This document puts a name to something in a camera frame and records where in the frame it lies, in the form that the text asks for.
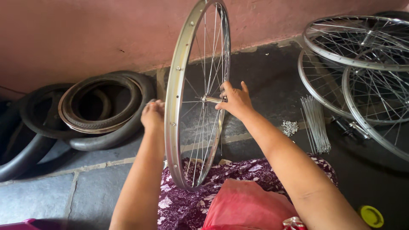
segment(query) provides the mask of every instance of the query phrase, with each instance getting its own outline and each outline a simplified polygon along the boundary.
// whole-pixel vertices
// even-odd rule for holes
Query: gray floor tile
[[[73,174],[65,174],[1,186],[0,224],[63,218],[72,179]]]
[[[71,205],[69,229],[108,229],[132,164],[80,173]]]

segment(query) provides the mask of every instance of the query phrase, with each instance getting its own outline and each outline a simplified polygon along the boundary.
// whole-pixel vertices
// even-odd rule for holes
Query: black tire
[[[25,125],[27,125],[27,127],[29,127],[32,131],[36,132],[37,134],[48,138],[71,139],[83,137],[85,135],[84,133],[80,133],[72,129],[61,131],[53,129],[51,127],[46,127],[45,125],[43,125],[42,122],[38,121],[34,115],[34,107],[38,102],[45,98],[52,98],[53,99],[52,103],[58,105],[62,93],[64,93],[71,86],[73,86],[72,83],[61,83],[44,86],[25,96],[22,99],[20,106],[20,116]],[[58,115],[58,106],[50,109],[49,116],[50,114],[52,114],[52,116],[55,116],[57,119],[60,119],[60,116]]]
[[[62,120],[52,112],[57,106],[58,103],[53,102],[50,108],[51,112],[48,113],[44,122],[44,126],[53,130],[59,129],[63,125]],[[19,117],[18,110],[16,111],[14,111],[14,115]],[[50,151],[56,141],[56,139],[37,134],[16,157],[0,166],[0,182],[14,179],[32,168]]]
[[[141,115],[145,104],[148,103],[151,99],[155,98],[155,89],[152,83],[149,81],[147,76],[132,71],[117,71],[110,74],[129,77],[140,85],[142,89],[142,101],[140,103],[140,106],[134,116],[129,119],[129,121],[124,126],[112,133],[95,138],[75,138],[69,140],[68,143],[73,149],[81,151],[108,149],[128,139],[142,126]]]
[[[131,99],[126,108],[124,108],[119,114],[104,120],[88,121],[80,118],[79,114],[74,112],[75,109],[73,109],[73,107],[78,105],[79,101],[86,93],[98,86],[110,84],[125,86],[130,90]],[[130,79],[113,74],[104,74],[101,76],[90,77],[71,87],[62,101],[61,109],[64,117],[75,126],[86,129],[102,129],[114,126],[132,117],[139,104],[139,88]]]

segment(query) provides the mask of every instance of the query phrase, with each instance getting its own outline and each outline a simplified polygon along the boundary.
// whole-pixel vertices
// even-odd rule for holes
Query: pink cloth
[[[283,230],[283,221],[295,216],[286,196],[264,191],[254,181],[227,179],[210,205],[202,230]]]

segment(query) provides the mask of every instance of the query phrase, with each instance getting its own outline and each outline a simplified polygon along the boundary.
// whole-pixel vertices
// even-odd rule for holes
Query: purple floral fabric
[[[326,173],[328,178],[338,186],[335,171],[330,164],[322,158],[312,154],[308,155]],[[189,160],[184,162],[184,167],[187,167],[188,162]],[[165,168],[162,172],[160,187],[162,192],[159,197],[158,229],[200,229],[206,219],[213,198],[227,178],[255,181],[265,191],[283,194],[290,200],[266,158],[214,165],[198,192],[188,192],[177,188],[173,183],[169,169]]]

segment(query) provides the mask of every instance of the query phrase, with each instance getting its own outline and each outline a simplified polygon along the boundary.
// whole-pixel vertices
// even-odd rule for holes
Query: silver rim
[[[399,19],[336,16],[309,23],[303,38],[309,48],[333,61],[376,70],[409,71],[408,32],[409,22]]]
[[[344,92],[345,100],[346,100],[346,102],[348,104],[348,107],[349,107],[352,115],[355,117],[355,119],[358,121],[358,123],[361,125],[361,127],[364,128],[371,135],[371,137],[374,140],[376,140],[378,143],[380,143],[383,147],[385,147],[386,149],[388,149],[392,153],[396,154],[397,156],[401,157],[402,159],[404,159],[406,161],[409,161],[409,154],[398,147],[398,146],[400,146],[400,144],[402,142],[405,141],[405,136],[404,135],[399,135],[400,132],[403,129],[403,126],[402,126],[403,122],[395,122],[393,125],[391,125],[390,127],[388,126],[385,129],[384,127],[382,128],[382,126],[372,126],[372,125],[370,125],[367,122],[367,120],[364,119],[362,114],[359,112],[358,106],[356,105],[356,102],[355,102],[357,100],[357,98],[353,96],[353,93],[351,93],[351,91],[353,91],[353,88],[355,87],[355,85],[353,85],[352,89],[351,89],[350,88],[351,87],[350,82],[351,81],[355,82],[356,79],[354,80],[353,79],[354,77],[359,79],[359,78],[362,78],[363,76],[364,76],[363,73],[356,74],[356,73],[351,71],[351,67],[347,67],[345,69],[343,77],[342,77],[342,90]],[[389,79],[382,79],[382,81],[383,81],[383,84],[384,84],[385,88],[388,88],[388,85],[390,85],[390,82],[388,82]],[[379,80],[377,82],[377,84],[382,84],[382,81]],[[381,94],[384,94],[384,92],[380,93],[378,91],[378,89],[376,89],[376,88],[378,88],[378,87],[375,86],[375,83],[372,80],[371,81],[371,88],[367,88],[368,89],[367,91],[369,91],[369,93],[368,93],[369,97],[370,97],[371,93],[374,93],[374,94],[377,94],[379,98],[383,98],[383,96],[381,96]],[[387,106],[387,103],[385,104],[384,99],[382,99],[379,104],[383,104],[384,106]],[[403,104],[401,108],[396,107],[394,109],[396,111],[396,114],[400,117],[400,119],[398,119],[398,121],[399,120],[400,121],[407,121],[407,119],[405,119],[405,118],[409,115],[409,113],[408,113],[409,104]],[[384,116],[390,116],[391,114],[388,114],[388,111],[391,111],[391,110],[387,109],[387,107],[386,107],[384,111],[378,112],[376,115],[384,114]]]
[[[166,157],[179,188],[196,191],[211,168],[225,113],[214,106],[222,101],[217,96],[221,83],[229,80],[229,67],[230,31],[225,4],[221,0],[200,0],[180,32],[165,103]],[[201,68],[203,80],[197,79],[197,72],[195,76],[189,74],[194,68]]]
[[[319,55],[312,51],[305,49],[301,51],[298,58],[298,72],[303,84],[310,94],[325,107],[344,117],[354,119],[348,111],[344,110],[348,107],[341,86],[336,82],[342,78],[342,72],[337,69],[342,71],[345,66],[326,59],[333,67],[333,70],[328,70],[319,58]]]

